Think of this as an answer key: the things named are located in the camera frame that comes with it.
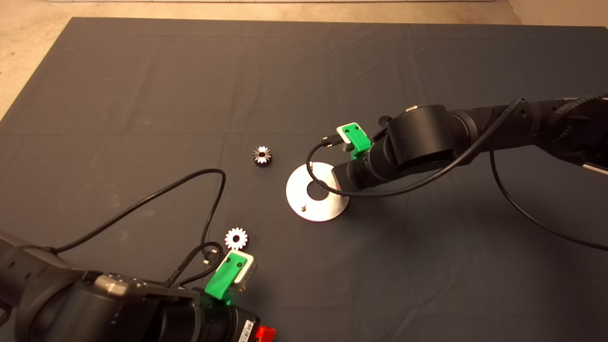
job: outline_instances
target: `metal base plate with hole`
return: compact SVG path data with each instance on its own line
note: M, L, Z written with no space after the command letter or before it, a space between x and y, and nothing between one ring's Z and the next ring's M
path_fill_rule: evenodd
M328 186L337 189L336 179L331 173L333 168L324 162L313 163L314 175ZM315 222L329 221L340 215L346 209L348 197L330 192L324 200L317 201L308 195L308 185L312 181L305 164L291 173L285 187L287 202L291 209L299 216Z

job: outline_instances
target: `concrete floor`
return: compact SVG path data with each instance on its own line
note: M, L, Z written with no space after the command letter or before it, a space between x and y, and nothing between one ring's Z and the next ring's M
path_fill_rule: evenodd
M0 119L73 16L359 23L608 24L606 0L220 4L0 0Z

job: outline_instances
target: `cable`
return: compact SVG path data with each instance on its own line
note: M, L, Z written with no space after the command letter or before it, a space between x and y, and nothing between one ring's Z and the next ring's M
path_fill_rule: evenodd
M213 218L213 214L215 213L215 209L217 208L218 204L219 204L219 200L222 197L222 193L224 192L224 185L226 184L226 173L223 170L220 169L203 169L203 170L199 170L196 172L193 172L185 177L183 177L182 179L174 182L173 184L170 184L158 191L156 191L155 193L139 200L137 203L133 204L132 206L126 208L125 210L123 210L122 212L118 213L117 215L115 215L113 218L110 218L108 221L106 221L104 224L102 224L101 226L93 229L91 232L87 233L86 235L84 235L83 237L68 243L66 245L63 245L61 247L45 247L46 250L50 251L51 253L54 254L59 254L62 252L65 252L67 250L71 250L72 248L78 247L80 245L82 245L83 243L87 242L88 240L91 240L93 237L97 236L98 234L100 234L101 232L105 231L106 229L108 229L109 227L111 227L113 224L115 224L116 222L120 221L122 218L124 218L125 216L129 215L130 213L134 212L135 210L137 210L138 208L140 208L141 206L143 206L144 204L150 202L151 200L158 198L164 194L166 194L167 192L177 188L178 186L198 177L201 175L206 175L208 173L217 173L219 175L221 175L221 184L218 190L218 195L215 198L215 202L213 204L213 207L211 208L211 211L209 212L209 216L207 217L207 222L205 223L205 226L202 230L202 235L201 235L201 244L204 243L206 235L207 235L207 231L209 230L209 224L211 224L211 219Z
M492 167L492 174L494 175L494 180L496 181L496 185L498 185L500 192L505 196L506 200L509 201L509 203L511 203L511 205L515 209L517 209L517 211L519 211L523 216L525 216L527 219L532 221L535 225L537 225L538 227L544 229L545 231L547 231L557 237L568 240L570 242L574 242L574 243L578 243L579 245L595 248L596 250L608 251L608 246L600 245L599 243L588 242L585 240L577 239L576 237L572 237L572 236L568 236L568 235L565 235L565 234L562 234L562 233L559 233L556 231L552 231L549 228L547 228L545 225L543 225L542 223L538 222L534 217L532 217L524 209L522 209L522 207L520 207L515 202L513 197L511 197L511 195L506 191L505 186L502 184L502 181L500 180L500 177L498 176L498 170L496 169L496 159L494 157L494 151L490 151L490 166Z
M203 271L202 273L199 273L196 276L193 276L193 277L197 277L194 280L201 279L201 278L209 275L216 268L218 268L219 263L224 259L224 251L222 250L222 246L219 243L217 243L217 242L205 242L205 243L202 243L202 244L196 246L193 250L191 250L188 253L188 255L186 255L186 258L179 264L178 268L173 272L173 274L169 278L167 278L166 281L164 281L163 283L161 283L161 285L170 287L173 284L175 284L175 281L184 272L184 270L188 267L188 265L190 265L190 263L192 262L192 260L194 259L194 257L199 252L204 251L205 248L207 248L209 246L213 246L213 247L215 247L217 249L217 253L219 253L219 256L217 258L217 262L211 268L208 268L205 271ZM189 280L190 278L188 278L188 279L180 282L179 284L180 285L182 285L182 283L185 284L185 281Z
M412 183L408 186L402 187L400 189L395 189L395 190L391 190L391 191L383 191L383 192L368 192L368 193L359 193L359 192L347 192L347 191L341 191L341 190L337 190L334 189L330 186L328 186L327 184L321 182L321 180L319 180L314 174L313 174L313 170L311 168L311 159L313 158L313 154L320 149L323 146L326 146L327 144L329 144L329 142L321 142L319 144L317 144L311 151L310 153L308 153L308 156L306 157L306 170L308 171L308 174L310 175L310 177L313 179L313 181L315 183L317 183L320 187L322 187L323 189L332 192L334 194L338 194L341 196L348 196L348 197L367 197L367 198L377 198L377 197L391 197L391 196L397 196L397 195L402 195L405 194L406 192L410 192L416 189L419 189L437 179L439 179L440 177L442 177L443 175L445 175L446 173L450 172L452 169L454 169L455 167L457 167L458 165L460 165L460 163L465 160L466 158L469 158L470 156L474 155L475 153L477 153L480 148L482 147L482 145L492 136L492 134L500 127L500 125L507 119L507 117L515 110L515 107L517 107L521 101L523 101L523 99L517 99L513 102L511 102L511 104L509 104L509 106L500 114L500 116L498 117L498 119L496 119L496 121L494 121L489 127L488 129L477 139L477 141L475 141L473 144L471 144L471 146L469 146L469 148L467 148L460 156L458 156L456 159L454 159L450 164L448 164L446 167L444 167L443 169L433 173L430 176L427 176L415 183Z

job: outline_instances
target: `barcode label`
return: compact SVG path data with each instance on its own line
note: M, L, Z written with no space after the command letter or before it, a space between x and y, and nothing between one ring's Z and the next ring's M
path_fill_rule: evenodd
M251 335L251 330L254 329L254 323L252 321L245 321L245 327L243 328L243 332L241 332L241 338L238 339L238 342L247 342L249 341L249 336Z

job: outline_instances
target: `gear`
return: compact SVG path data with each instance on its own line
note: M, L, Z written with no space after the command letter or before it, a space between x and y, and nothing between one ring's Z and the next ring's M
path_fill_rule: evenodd
M249 236L247 235L247 232L239 227L229 230L224 239L226 246L231 250L241 250L245 248L248 240Z
M254 150L254 162L259 167L266 167L272 162L272 153L266 146L260 146Z

